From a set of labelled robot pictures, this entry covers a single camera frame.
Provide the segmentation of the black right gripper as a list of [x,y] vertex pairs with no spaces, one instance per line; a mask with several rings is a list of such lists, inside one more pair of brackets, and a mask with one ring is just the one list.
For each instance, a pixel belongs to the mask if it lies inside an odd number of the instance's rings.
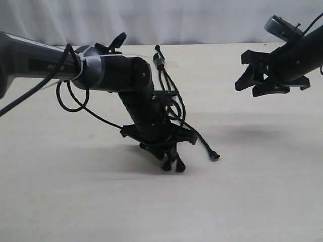
[[241,64],[248,65],[235,82],[235,90],[251,86],[252,96],[287,94],[291,87],[305,90],[310,87],[306,74],[310,72],[310,46],[297,45],[290,50],[280,48],[267,52],[247,50],[241,54]]

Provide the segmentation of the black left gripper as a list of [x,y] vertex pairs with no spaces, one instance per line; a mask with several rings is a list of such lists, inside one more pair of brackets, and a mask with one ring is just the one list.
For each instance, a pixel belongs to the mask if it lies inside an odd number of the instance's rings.
[[[165,162],[172,164],[180,161],[177,152],[177,143],[189,142],[195,145],[197,141],[196,132],[180,127],[172,122],[153,123],[147,125],[126,125],[120,130],[122,137],[130,137],[138,141],[139,147],[153,155],[158,160],[158,165],[162,166]],[[159,147],[166,146],[165,152]]]

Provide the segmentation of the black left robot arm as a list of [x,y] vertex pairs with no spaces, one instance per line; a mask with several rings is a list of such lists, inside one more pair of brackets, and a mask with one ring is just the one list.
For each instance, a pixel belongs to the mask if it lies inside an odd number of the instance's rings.
[[156,90],[150,64],[141,57],[123,55],[119,48],[126,39],[121,33],[111,45],[99,43],[74,49],[51,46],[35,40],[1,32],[1,96],[16,78],[39,78],[40,83],[7,106],[1,114],[25,101],[50,80],[89,92],[117,93],[133,124],[123,126],[121,135],[139,142],[142,149],[163,160],[162,170],[176,165],[177,172],[185,164],[177,152],[177,144],[195,144],[197,135],[183,125],[176,125],[169,116],[178,91]]

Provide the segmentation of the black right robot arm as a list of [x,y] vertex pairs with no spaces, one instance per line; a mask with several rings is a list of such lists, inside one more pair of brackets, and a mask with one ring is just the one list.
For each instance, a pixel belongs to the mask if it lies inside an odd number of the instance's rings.
[[322,67],[322,26],[272,52],[248,49],[240,59],[248,66],[235,82],[236,91],[252,87],[254,97],[287,94],[291,87],[303,91],[311,86],[306,74]]

